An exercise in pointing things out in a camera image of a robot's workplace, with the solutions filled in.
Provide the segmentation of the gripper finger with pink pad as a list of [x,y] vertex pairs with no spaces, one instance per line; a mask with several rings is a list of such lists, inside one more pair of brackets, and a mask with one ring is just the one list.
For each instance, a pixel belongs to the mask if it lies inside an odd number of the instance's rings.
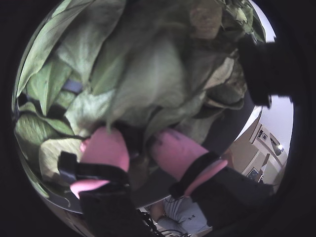
[[226,159],[176,130],[156,134],[150,152],[176,181],[168,189],[171,197],[191,199],[214,230],[248,218],[274,195],[272,185],[245,177]]
[[148,237],[150,231],[131,200],[129,154],[122,134],[97,129],[81,146],[82,157],[62,151],[58,170],[79,199],[96,237]]

